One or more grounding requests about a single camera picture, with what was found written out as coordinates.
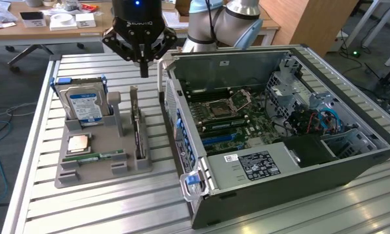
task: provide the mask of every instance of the wooden cabinet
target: wooden cabinet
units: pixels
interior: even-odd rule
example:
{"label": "wooden cabinet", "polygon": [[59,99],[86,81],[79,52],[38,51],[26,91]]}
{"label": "wooden cabinet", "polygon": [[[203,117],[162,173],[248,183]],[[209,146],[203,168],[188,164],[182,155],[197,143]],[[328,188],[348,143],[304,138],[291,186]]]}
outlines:
{"label": "wooden cabinet", "polygon": [[261,7],[280,24],[273,45],[304,43],[324,56],[357,2],[359,0],[260,0]]}

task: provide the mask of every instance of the blue cable on floor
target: blue cable on floor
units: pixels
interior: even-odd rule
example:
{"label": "blue cable on floor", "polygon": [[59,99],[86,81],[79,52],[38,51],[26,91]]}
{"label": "blue cable on floor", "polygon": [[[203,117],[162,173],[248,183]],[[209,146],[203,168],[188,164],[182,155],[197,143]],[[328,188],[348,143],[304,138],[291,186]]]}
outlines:
{"label": "blue cable on floor", "polygon": [[0,202],[2,202],[3,199],[6,198],[7,192],[8,192],[8,186],[7,186],[7,180],[6,180],[4,170],[3,170],[3,167],[2,167],[2,162],[0,162],[0,172],[2,172],[3,180],[4,180],[4,193],[3,193],[3,195],[0,197]]}
{"label": "blue cable on floor", "polygon": [[6,123],[6,124],[8,125],[8,131],[7,131],[7,133],[4,134],[4,136],[0,137],[0,141],[2,141],[2,140],[7,137],[7,135],[11,133],[11,131],[12,131],[12,124],[11,124],[11,122],[2,121],[2,120],[0,120],[0,123]]}

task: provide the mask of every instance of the blue hard drive label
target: blue hard drive label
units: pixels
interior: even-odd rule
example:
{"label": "blue hard drive label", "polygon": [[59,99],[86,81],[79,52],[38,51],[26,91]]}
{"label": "blue hard drive label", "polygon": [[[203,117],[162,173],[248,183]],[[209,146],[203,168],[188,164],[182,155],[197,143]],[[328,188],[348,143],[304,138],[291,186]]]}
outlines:
{"label": "blue hard drive label", "polygon": [[249,180],[257,180],[280,174],[279,167],[268,151],[239,156]]}
{"label": "blue hard drive label", "polygon": [[75,94],[70,96],[72,108],[82,122],[94,123],[102,120],[102,108],[96,104],[99,97],[96,94]]}

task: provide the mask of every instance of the green circuit board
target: green circuit board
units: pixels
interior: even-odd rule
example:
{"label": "green circuit board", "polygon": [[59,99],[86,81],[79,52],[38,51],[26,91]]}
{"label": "green circuit board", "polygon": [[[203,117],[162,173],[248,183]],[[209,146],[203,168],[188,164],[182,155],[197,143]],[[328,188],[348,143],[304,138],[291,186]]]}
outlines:
{"label": "green circuit board", "polygon": [[268,114],[260,108],[256,100],[259,94],[235,93],[228,99],[189,103],[203,142],[215,139],[204,137],[215,133],[217,137],[233,136],[231,140],[224,137],[227,140],[221,142],[204,144],[208,155],[272,144],[281,137]]}

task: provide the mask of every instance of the hard drive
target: hard drive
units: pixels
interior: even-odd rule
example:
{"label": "hard drive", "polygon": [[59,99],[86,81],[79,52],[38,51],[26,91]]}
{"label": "hard drive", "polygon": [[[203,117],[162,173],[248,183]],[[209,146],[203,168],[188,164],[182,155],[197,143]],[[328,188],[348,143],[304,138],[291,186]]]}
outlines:
{"label": "hard drive", "polygon": [[96,125],[103,116],[111,115],[104,76],[88,79],[58,78],[51,87],[62,101],[67,118],[78,119],[82,126]]}

